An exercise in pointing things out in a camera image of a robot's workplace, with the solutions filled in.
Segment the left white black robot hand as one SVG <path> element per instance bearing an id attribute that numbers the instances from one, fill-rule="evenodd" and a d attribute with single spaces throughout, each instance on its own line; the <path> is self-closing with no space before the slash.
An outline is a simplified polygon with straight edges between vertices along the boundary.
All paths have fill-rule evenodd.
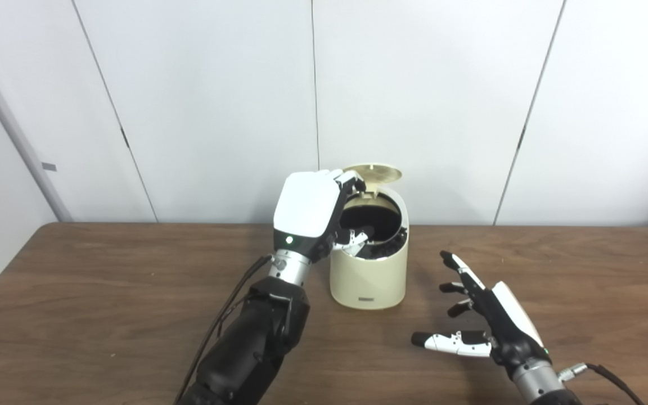
<path id="1" fill-rule="evenodd" d="M 372 226 L 344 228 L 345 203 L 365 191 L 356 171 L 296 172 L 286 178 L 273 215 L 273 248 L 292 251 L 312 263 L 334 250 L 357 254 L 375 235 Z"/>

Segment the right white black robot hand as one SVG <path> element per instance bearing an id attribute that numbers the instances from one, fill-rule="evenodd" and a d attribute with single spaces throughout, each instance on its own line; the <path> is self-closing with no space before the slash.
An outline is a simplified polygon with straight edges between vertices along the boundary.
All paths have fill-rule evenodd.
<path id="1" fill-rule="evenodd" d="M 416 331 L 411 344 L 417 348 L 447 352 L 464 357 L 489 357 L 506 369 L 511 379 L 514 372 L 527 362 L 545 361 L 552 364 L 538 331 L 514 293 L 500 281 L 488 288 L 475 272 L 457 255 L 442 250 L 443 264 L 452 269 L 460 281 L 443 283 L 443 293 L 460 293 L 466 298 L 447 311 L 451 318 L 474 311 L 484 318 L 489 331 L 456 331 L 437 334 Z"/>

